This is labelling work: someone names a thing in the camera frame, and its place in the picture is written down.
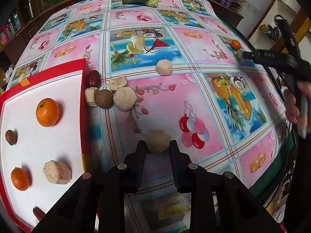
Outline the person's right hand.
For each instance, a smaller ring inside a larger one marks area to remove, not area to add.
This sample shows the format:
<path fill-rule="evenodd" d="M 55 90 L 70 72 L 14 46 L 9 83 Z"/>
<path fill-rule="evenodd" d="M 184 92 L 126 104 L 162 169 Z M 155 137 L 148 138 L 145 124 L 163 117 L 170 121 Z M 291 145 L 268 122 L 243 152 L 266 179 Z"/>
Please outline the person's right hand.
<path fill-rule="evenodd" d="M 298 88 L 306 94 L 310 102 L 311 86 L 310 82 L 297 82 Z M 305 129 L 307 134 L 310 134 L 310 105 L 308 110 L 308 117 L 301 116 L 297 106 L 294 95 L 289 91 L 284 91 L 286 117 L 293 124 L 297 125 L 299 130 Z"/>

